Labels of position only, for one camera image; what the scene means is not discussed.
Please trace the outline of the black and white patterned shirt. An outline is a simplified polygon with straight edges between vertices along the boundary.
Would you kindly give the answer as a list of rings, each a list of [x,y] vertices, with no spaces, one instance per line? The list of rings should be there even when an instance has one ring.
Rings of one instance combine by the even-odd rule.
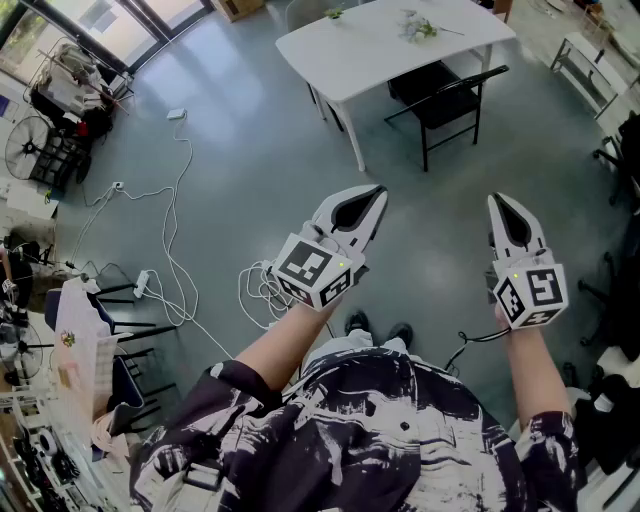
[[[572,419],[519,440],[457,379],[382,348],[312,363],[285,393],[206,370],[131,466],[135,512],[577,512]]]

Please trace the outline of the cluttered black cart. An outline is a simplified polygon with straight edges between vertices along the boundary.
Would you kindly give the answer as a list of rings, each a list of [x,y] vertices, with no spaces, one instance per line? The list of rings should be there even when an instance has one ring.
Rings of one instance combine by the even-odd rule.
[[[38,49],[41,59],[23,97],[51,124],[80,138],[95,141],[113,128],[124,102],[135,97],[132,77],[119,72],[67,36],[49,50]]]

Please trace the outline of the person's black right shoe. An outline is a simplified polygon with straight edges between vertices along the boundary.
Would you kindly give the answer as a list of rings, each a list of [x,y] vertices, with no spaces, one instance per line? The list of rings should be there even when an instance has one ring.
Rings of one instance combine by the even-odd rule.
[[[398,323],[391,328],[385,346],[407,353],[414,339],[413,328],[408,323]]]

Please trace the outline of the white artificial flower bunch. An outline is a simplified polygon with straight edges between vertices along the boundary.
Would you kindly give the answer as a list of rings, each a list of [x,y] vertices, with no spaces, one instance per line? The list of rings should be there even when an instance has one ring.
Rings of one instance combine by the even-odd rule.
[[[420,41],[435,38],[440,33],[449,33],[463,36],[463,33],[444,28],[419,14],[415,10],[403,10],[403,17],[400,20],[399,36],[410,43],[418,43]]]

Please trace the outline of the black floor fan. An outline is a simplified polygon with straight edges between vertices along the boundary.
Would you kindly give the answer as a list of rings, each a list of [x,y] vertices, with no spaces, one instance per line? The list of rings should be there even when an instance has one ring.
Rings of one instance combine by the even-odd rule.
[[[40,159],[57,158],[56,150],[49,150],[51,126],[39,116],[28,116],[18,122],[8,136],[4,161],[13,178],[31,179]]]

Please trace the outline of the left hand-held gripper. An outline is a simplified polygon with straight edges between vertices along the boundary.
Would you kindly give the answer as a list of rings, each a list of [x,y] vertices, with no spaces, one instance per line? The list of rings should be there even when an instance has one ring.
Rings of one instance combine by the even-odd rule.
[[[387,189],[361,185],[326,198],[271,266],[282,291],[321,312],[366,271],[364,250],[385,214]]]

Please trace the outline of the person's right forearm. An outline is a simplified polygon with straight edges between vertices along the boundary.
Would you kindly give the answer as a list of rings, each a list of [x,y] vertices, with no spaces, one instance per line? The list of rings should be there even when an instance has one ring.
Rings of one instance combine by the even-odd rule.
[[[570,414],[566,387],[540,329],[511,330],[504,337],[504,345],[521,429],[542,413]]]

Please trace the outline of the cardboard box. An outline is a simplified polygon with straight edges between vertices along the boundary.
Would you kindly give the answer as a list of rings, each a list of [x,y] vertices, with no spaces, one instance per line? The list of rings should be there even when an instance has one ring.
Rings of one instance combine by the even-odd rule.
[[[211,0],[215,9],[229,22],[243,19],[265,5],[265,0]]]

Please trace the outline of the black bag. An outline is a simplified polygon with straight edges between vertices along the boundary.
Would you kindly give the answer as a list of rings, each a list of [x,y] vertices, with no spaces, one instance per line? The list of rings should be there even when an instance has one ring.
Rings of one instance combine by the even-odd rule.
[[[605,376],[589,400],[579,399],[574,421],[579,462],[594,459],[606,475],[640,465],[640,387],[620,374]]]

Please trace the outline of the black window frame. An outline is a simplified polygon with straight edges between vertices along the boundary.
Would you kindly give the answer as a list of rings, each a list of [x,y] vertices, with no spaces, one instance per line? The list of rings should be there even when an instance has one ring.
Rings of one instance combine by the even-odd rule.
[[[44,52],[73,41],[134,73],[213,11],[211,0],[0,0],[0,72],[27,84]]]

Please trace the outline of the black office chair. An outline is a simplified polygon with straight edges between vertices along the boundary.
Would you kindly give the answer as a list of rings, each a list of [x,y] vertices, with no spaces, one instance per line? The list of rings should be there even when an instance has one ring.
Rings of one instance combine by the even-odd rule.
[[[607,136],[603,148],[592,152],[594,160],[604,160],[616,171],[616,186],[609,197],[614,206],[622,190],[632,196],[631,213],[640,216],[640,114],[631,111],[619,126],[618,137]]]

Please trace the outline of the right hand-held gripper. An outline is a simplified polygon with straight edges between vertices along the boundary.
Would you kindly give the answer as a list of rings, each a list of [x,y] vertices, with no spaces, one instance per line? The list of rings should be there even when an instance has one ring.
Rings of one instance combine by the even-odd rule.
[[[569,305],[564,267],[546,247],[537,218],[503,193],[487,198],[494,253],[489,300],[512,330],[551,323]]]

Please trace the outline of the person's left forearm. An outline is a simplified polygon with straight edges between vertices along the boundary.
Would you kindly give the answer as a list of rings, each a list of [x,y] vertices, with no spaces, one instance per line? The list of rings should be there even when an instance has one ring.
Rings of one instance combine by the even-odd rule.
[[[283,391],[340,302],[323,311],[296,304],[235,360],[254,370],[271,391]]]

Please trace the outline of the light blue jeans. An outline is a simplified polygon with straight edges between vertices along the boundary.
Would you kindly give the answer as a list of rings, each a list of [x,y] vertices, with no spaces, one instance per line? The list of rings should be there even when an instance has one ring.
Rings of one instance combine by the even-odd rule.
[[[348,335],[339,338],[332,338],[319,348],[313,350],[307,357],[304,369],[315,361],[331,354],[370,348],[375,348],[372,335],[363,329],[355,329]],[[409,354],[408,345],[399,336],[391,337],[380,345],[380,348],[393,350],[405,355]]]

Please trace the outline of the dark blue chair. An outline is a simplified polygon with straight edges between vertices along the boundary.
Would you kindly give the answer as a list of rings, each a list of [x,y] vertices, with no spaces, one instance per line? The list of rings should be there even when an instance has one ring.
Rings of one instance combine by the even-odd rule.
[[[151,338],[177,329],[174,325],[158,327],[155,323],[116,321],[105,308],[107,303],[133,304],[133,299],[107,299],[106,296],[120,291],[136,291],[136,283],[127,282],[117,286],[100,289],[88,295],[89,301],[97,310],[100,318],[107,323],[112,335],[118,335],[117,345],[121,346],[130,341]],[[124,355],[116,355],[113,362],[112,394],[107,409],[113,414],[109,433],[115,437],[121,434],[140,434],[146,427],[135,427],[144,418],[159,412],[161,406],[157,404],[157,396],[176,387],[170,383],[152,391],[143,391],[138,383],[142,372],[135,363],[154,351],[153,348],[143,349]]]

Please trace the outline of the cloth-covered table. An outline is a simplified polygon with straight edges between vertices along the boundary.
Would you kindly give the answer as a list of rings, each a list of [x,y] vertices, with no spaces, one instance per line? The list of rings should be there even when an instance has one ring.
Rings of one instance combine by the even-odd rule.
[[[113,359],[120,334],[113,334],[90,301],[99,288],[94,280],[66,281],[58,302],[52,356],[63,428],[84,450],[92,445],[94,422],[106,414],[113,387]]]

